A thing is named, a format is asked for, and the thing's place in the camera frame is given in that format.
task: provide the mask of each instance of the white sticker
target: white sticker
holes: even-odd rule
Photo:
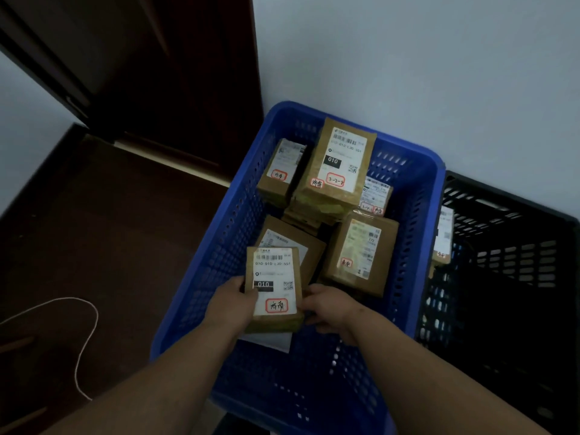
[[[351,220],[337,267],[342,267],[360,278],[368,279],[380,237],[381,229],[378,227],[359,220]]]
[[[446,206],[441,207],[439,224],[437,225],[437,236],[433,249],[439,256],[451,254],[451,237],[453,233],[453,209]]]
[[[317,178],[346,192],[354,192],[365,147],[366,137],[334,127]],[[316,182],[312,178],[311,186],[322,187],[317,182],[313,184],[313,180]]]
[[[253,258],[253,287],[258,290],[254,316],[295,314],[292,249],[258,248]]]
[[[305,149],[305,145],[283,138],[268,169],[268,177],[290,183]]]
[[[379,180],[366,176],[359,208],[377,215],[383,215],[390,189],[391,187],[387,183],[379,182]]]
[[[292,241],[290,238],[286,238],[284,235],[277,234],[270,229],[264,233],[264,237],[258,244],[258,247],[297,247],[298,256],[300,256],[300,265],[302,265],[304,256],[306,256],[306,252],[308,252],[308,247],[303,246],[296,241]]]

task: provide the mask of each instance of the crate rim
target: crate rim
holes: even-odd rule
[[[265,137],[265,135],[268,131],[268,128],[270,127],[270,124],[272,123],[272,121],[274,120],[276,115],[285,108],[295,108],[295,109],[298,109],[300,111],[308,112],[310,114],[319,116],[320,118],[329,117],[329,118],[334,119],[336,121],[339,121],[339,122],[342,122],[344,124],[351,125],[351,126],[354,126],[354,127],[360,128],[360,129],[363,129],[363,130],[368,131],[370,133],[376,133],[377,138],[379,138],[379,137],[383,138],[389,142],[393,142],[393,143],[395,143],[399,146],[402,146],[406,149],[415,151],[417,153],[421,153],[421,154],[429,157],[431,160],[433,160],[433,162],[435,163],[435,166],[437,167],[437,174],[436,174],[436,178],[434,181],[433,189],[440,189],[440,195],[437,199],[439,204],[437,206],[433,206],[433,205],[430,206],[430,208],[427,212],[425,229],[431,229],[434,233],[435,227],[437,225],[437,219],[439,218],[440,204],[441,204],[441,199],[443,198],[443,189],[444,189],[445,179],[446,179],[445,163],[443,162],[443,160],[441,159],[441,157],[439,157],[439,155],[437,153],[430,150],[429,148],[417,145],[413,142],[409,142],[407,140],[403,140],[401,138],[391,136],[391,135],[383,133],[381,131],[373,130],[373,129],[366,127],[364,125],[356,124],[354,122],[351,122],[351,121],[348,121],[346,119],[334,116],[332,114],[325,113],[323,111],[308,107],[307,105],[299,104],[298,102],[293,102],[293,101],[278,102],[276,105],[274,105],[269,110],[268,114],[265,116],[264,121],[262,123],[262,126],[260,127],[260,130],[258,131],[256,137],[254,138],[252,145],[250,146],[250,149],[248,150],[247,154],[245,155],[240,168],[238,169],[236,175],[234,176],[234,179],[232,180],[230,187],[226,192],[226,195],[222,199],[221,204],[219,205],[219,207],[214,215],[214,218],[212,219],[212,222],[210,223],[209,227],[207,228],[203,239],[199,243],[199,246],[198,246],[197,250],[195,251],[195,255],[193,256],[192,261],[190,262],[190,264],[187,268],[187,271],[185,272],[176,293],[173,295],[173,298],[171,300],[171,304],[169,305],[167,312],[163,316],[163,319],[162,319],[159,327],[157,328],[156,334],[153,338],[153,342],[151,343],[151,349],[150,349],[150,355],[149,355],[150,362],[153,362],[155,359],[157,359],[161,355],[161,344],[163,342],[163,339],[165,338],[167,331],[169,330],[171,324],[173,323],[173,321],[175,319],[175,315],[178,312],[181,301],[183,300],[185,294],[187,293],[187,290],[189,288],[189,282],[192,280],[193,276],[195,275],[195,272],[199,268],[199,265],[200,265],[200,263],[203,259],[203,256],[204,256],[204,251],[207,250],[207,248],[211,244],[211,241],[212,241],[213,237],[215,236],[215,233],[217,232],[219,225],[221,223],[221,218],[225,214],[225,212],[227,211],[230,203],[232,202],[232,200],[236,194],[237,189],[242,184],[243,177],[246,174],[246,172],[248,171],[248,169],[250,168],[250,163],[251,163],[253,157],[256,155],[258,150],[261,149],[261,148],[259,148],[259,144],[257,144],[256,141],[261,140],[262,138]],[[430,265],[430,259],[431,259],[431,253],[432,253],[431,250],[433,248],[433,241],[434,241],[434,236],[430,237],[429,235],[424,235],[423,240],[422,240],[422,244],[421,244],[421,252],[419,254],[419,268],[417,269],[415,286],[413,288],[413,293],[411,294],[411,298],[409,301],[409,310],[408,310],[409,313],[407,316],[406,324],[404,324],[405,327],[403,329],[405,334],[407,334],[410,337],[414,337],[415,329],[417,327],[417,317],[419,314],[419,304],[421,303],[421,296],[422,296],[424,288],[427,284],[427,272],[429,270],[429,265]]]

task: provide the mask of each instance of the brown floor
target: brown floor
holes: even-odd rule
[[[67,154],[0,223],[0,318],[59,296],[99,310],[78,380],[91,397],[142,366],[151,339],[227,189],[94,139]],[[0,327],[0,426],[48,411],[11,435],[35,434],[85,404],[76,355],[94,313],[78,301]]]

